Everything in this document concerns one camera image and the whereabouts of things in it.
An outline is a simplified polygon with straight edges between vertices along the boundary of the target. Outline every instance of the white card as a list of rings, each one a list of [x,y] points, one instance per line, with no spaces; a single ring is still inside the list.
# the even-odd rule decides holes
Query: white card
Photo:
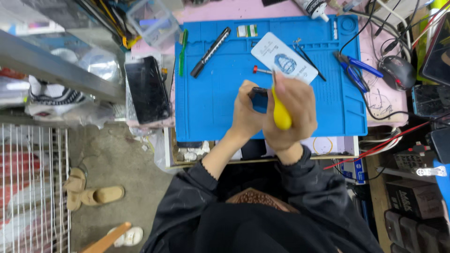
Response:
[[[317,76],[317,69],[290,49],[273,33],[268,32],[252,49],[252,55],[267,68],[281,71],[286,77],[310,84]]]

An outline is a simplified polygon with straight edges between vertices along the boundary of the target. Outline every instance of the computer mouse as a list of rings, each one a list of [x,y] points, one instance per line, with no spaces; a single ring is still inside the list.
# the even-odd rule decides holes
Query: computer mouse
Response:
[[[395,55],[383,57],[378,63],[383,80],[392,89],[405,91],[416,83],[416,70],[407,60]]]

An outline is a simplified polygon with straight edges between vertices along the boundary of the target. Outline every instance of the yellow screwdriver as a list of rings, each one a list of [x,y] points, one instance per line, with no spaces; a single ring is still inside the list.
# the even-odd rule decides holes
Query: yellow screwdriver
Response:
[[[275,79],[275,70],[272,70],[272,95],[274,96],[275,101],[275,108],[274,108],[274,121],[275,125],[281,129],[281,130],[287,130],[291,128],[292,125],[292,118],[291,115],[289,115],[288,110],[284,106],[283,103],[278,99],[277,95],[275,94],[275,85],[276,85],[276,79]]]

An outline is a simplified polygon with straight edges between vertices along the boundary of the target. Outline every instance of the hand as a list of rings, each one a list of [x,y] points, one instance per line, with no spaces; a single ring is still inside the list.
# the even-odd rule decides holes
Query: hand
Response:
[[[275,93],[284,104],[292,118],[292,126],[287,130],[280,130],[274,121],[274,97],[268,90],[267,117],[262,131],[267,144],[275,151],[289,149],[299,140],[311,137],[317,128],[315,118],[315,97],[311,86],[296,80],[276,74]]]
[[[252,100],[248,93],[258,85],[244,80],[234,101],[233,125],[229,129],[232,135],[249,140],[262,129],[265,115],[253,110]]]

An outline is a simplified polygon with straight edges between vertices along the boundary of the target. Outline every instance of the sandal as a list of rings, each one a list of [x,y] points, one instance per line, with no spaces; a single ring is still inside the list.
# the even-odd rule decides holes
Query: sandal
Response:
[[[67,190],[67,209],[76,211],[81,206],[81,194],[86,187],[86,175],[79,168],[72,168],[64,188]]]
[[[113,232],[116,228],[117,227],[111,229],[108,234]],[[132,227],[114,242],[114,247],[119,248],[122,246],[135,246],[141,242],[143,236],[144,230],[142,230],[141,227]]]
[[[81,194],[81,201],[87,206],[98,206],[123,198],[125,189],[118,186],[85,190]]]

